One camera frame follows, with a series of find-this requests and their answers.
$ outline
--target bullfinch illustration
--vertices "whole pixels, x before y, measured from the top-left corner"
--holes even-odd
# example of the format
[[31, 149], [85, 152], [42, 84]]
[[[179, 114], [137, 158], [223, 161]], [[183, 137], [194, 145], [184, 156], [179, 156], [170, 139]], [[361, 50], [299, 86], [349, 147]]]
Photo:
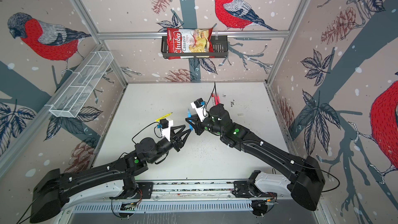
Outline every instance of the bullfinch illustration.
[[385, 172], [380, 172], [373, 164], [368, 165], [380, 174], [381, 181], [378, 183], [385, 184], [385, 175], [398, 170], [398, 81], [375, 99], [370, 118], [371, 135], [362, 134], [355, 123], [349, 122], [357, 132], [357, 137], [353, 141], [358, 141], [359, 135], [374, 141], [390, 160], [391, 166]]
[[250, 4], [243, 0], [215, 0], [216, 16], [226, 25], [226, 29], [260, 25], [269, 30], [276, 30], [265, 24], [264, 20], [256, 15]]
[[20, 37], [39, 56], [52, 61], [65, 61], [68, 69], [68, 59], [78, 53], [80, 42], [91, 37], [81, 31], [65, 28], [59, 24], [48, 24], [32, 18], [26, 13], [16, 13], [8, 19], [8, 28], [13, 38]]

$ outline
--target black cable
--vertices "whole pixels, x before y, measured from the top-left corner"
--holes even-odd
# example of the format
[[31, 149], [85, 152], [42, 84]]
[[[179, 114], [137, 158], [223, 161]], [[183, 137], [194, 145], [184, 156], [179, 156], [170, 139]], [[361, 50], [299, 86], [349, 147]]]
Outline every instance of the black cable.
[[[255, 140], [245, 140], [245, 141], [243, 141], [243, 142], [241, 142], [241, 143], [244, 143], [244, 142], [247, 142], [247, 141], [251, 141], [251, 142], [257, 142], [257, 143], [261, 144], [260, 142], [258, 142], [258, 141], [255, 141]], [[275, 150], [274, 150], [274, 149], [272, 149], [271, 147], [267, 147], [267, 148], [269, 148], [269, 149], [273, 150], [274, 152], [276, 152], [276, 153], [278, 153], [279, 155], [281, 155], [282, 157], [284, 157], [284, 158], [286, 159], [286, 161], [291, 161], [291, 159], [289, 159], [289, 158], [287, 158], [286, 156], [284, 156], [284, 155], [280, 154], [279, 152], [275, 151]], [[301, 166], [301, 167], [303, 167], [303, 168], [307, 168], [307, 169], [318, 169], [318, 168], [306, 167], [306, 166], [303, 166], [303, 165], [301, 165], [301, 164], [298, 164], [298, 163], [295, 163], [295, 164], [296, 164], [296, 165], [298, 165], [298, 166]], [[336, 187], [334, 187], [334, 188], [332, 188], [332, 189], [328, 189], [328, 190], [322, 191], [322, 193], [325, 193], [325, 192], [329, 192], [329, 191], [335, 190], [335, 189], [337, 189], [337, 188], [340, 186], [340, 180], [339, 180], [337, 177], [335, 177], [335, 176], [334, 176], [334, 175], [332, 175], [331, 173], [329, 173], [329, 172], [327, 172], [327, 171], [324, 171], [324, 170], [322, 170], [322, 169], [318, 169], [318, 170], [320, 170], [320, 171], [322, 171], [322, 172], [325, 172], [326, 174], [328, 174], [328, 175], [330, 175], [330, 176], [332, 176], [332, 177], [336, 178], [336, 180], [337, 180], [337, 182], [338, 182], [338, 184], [337, 184], [337, 186], [336, 186]]]
[[156, 127], [157, 126], [155, 126], [154, 128], [153, 128], [153, 132], [155, 133], [155, 135], [156, 135], [156, 137], [158, 137], [158, 138], [162, 138], [162, 130], [160, 130], [160, 137], [156, 134], [156, 132], [155, 132], [155, 130], [156, 130]]
[[202, 110], [202, 112], [203, 112], [203, 116], [205, 116], [205, 109], [206, 109], [206, 107], [207, 107], [207, 104], [209, 103], [209, 101], [210, 101], [210, 99], [211, 99], [211, 95], [213, 94], [213, 92], [214, 92], [214, 89], [216, 89], [216, 82], [214, 82], [214, 87], [213, 87], [213, 91], [211, 92], [211, 94], [210, 94], [210, 97], [209, 97], [209, 100], [206, 102], [206, 105], [205, 105], [205, 107], [203, 108], [203, 110]]
[[161, 162], [163, 162], [163, 161], [166, 159], [166, 157], [164, 157], [164, 158], [163, 158], [160, 162], [158, 162], [158, 163], [155, 162], [155, 164], [160, 164]]
[[158, 123], [159, 125], [160, 125], [160, 123], [159, 122], [157, 122], [157, 121], [155, 121], [155, 122], [153, 122], [153, 123], [150, 123], [149, 125], [147, 125], [146, 127], [144, 127], [144, 128], [142, 128], [142, 130], [141, 131], [139, 131], [136, 135], [134, 135], [134, 137], [132, 137], [132, 139], [131, 139], [131, 141], [133, 141], [134, 142], [134, 138], [138, 135], [138, 134], [140, 134], [140, 132], [142, 132], [143, 130], [145, 130], [145, 128], [147, 128], [148, 126], [150, 126], [150, 125], [152, 125], [152, 124], [155, 124], [155, 123]]

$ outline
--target cassava chips bag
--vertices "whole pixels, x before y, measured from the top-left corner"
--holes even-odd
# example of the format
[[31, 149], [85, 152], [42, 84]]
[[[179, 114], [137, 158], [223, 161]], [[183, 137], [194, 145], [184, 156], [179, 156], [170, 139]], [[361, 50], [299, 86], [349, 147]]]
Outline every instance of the cassava chips bag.
[[[198, 53], [213, 52], [210, 42], [212, 28], [200, 29], [176, 29], [167, 28], [167, 45], [169, 53]], [[193, 56], [171, 56], [168, 59], [193, 58]]]

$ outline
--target metal vent grille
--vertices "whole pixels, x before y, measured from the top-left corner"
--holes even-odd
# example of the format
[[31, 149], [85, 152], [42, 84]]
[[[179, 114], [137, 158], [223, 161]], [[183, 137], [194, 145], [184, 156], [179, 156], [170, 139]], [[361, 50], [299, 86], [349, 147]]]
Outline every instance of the metal vent grille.
[[[113, 211], [118, 213], [167, 213], [167, 212], [210, 212], [210, 211], [252, 211], [251, 200], [218, 201], [170, 201], [141, 202], [137, 208], [121, 211], [125, 202], [114, 202]], [[110, 202], [86, 202], [75, 206], [74, 213], [112, 213]]]

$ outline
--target bird wing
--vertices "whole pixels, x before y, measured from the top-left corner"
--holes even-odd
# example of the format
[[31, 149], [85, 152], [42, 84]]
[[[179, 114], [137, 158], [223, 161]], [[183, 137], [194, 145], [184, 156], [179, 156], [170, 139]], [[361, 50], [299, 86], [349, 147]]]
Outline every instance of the bird wing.
[[67, 33], [65, 27], [60, 24], [48, 24], [37, 20], [43, 30], [43, 34], [38, 41], [44, 45], [58, 46], [65, 43]]
[[232, 2], [225, 3], [224, 9], [234, 17], [245, 19], [244, 16], [253, 11], [250, 4], [243, 0], [233, 0]]

